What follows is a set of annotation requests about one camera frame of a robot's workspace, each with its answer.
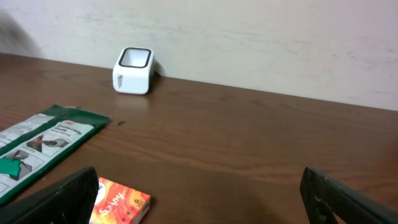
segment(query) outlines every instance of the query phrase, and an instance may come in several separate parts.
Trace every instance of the black object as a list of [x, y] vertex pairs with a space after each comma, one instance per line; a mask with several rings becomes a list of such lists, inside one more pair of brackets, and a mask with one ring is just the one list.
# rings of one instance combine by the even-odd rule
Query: black object
[[97, 193], [97, 174], [94, 167], [87, 167], [0, 208], [0, 223], [87, 224]]
[[347, 224], [398, 224], [396, 212], [314, 168], [305, 168], [300, 191], [311, 224], [338, 224], [333, 212]]

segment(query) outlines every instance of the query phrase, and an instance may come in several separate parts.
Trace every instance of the small cardboard box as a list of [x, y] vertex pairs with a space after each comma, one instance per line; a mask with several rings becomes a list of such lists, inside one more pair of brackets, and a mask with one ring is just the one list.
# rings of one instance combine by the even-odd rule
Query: small cardboard box
[[138, 224], [148, 211], [150, 195], [100, 177], [90, 224]]

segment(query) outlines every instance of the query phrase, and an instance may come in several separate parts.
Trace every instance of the brown wooden surface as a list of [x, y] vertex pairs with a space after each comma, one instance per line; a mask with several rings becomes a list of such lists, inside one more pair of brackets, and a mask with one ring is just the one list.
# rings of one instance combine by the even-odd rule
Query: brown wooden surface
[[110, 69], [1, 54], [0, 96], [0, 130], [55, 103], [113, 117], [21, 197], [95, 166], [153, 196], [143, 223], [308, 223], [313, 166], [398, 210], [397, 112], [173, 78], [124, 95]]

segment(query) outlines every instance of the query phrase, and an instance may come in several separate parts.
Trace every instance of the wood grain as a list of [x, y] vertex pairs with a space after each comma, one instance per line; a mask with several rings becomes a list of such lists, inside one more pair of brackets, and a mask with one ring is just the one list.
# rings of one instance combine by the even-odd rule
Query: wood grain
[[109, 69], [5, 54], [0, 95], [0, 129], [54, 103], [113, 117], [21, 197], [95, 166], [155, 198], [143, 223], [308, 223], [312, 166], [398, 210], [394, 111], [174, 78], [123, 95]]

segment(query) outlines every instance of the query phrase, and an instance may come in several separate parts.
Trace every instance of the white wall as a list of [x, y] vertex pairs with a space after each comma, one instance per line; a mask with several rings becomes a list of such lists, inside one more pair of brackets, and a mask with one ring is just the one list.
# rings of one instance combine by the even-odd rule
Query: white wall
[[0, 8], [38, 57], [112, 68], [123, 47], [149, 47], [170, 77], [398, 110], [396, 0], [1, 0]]

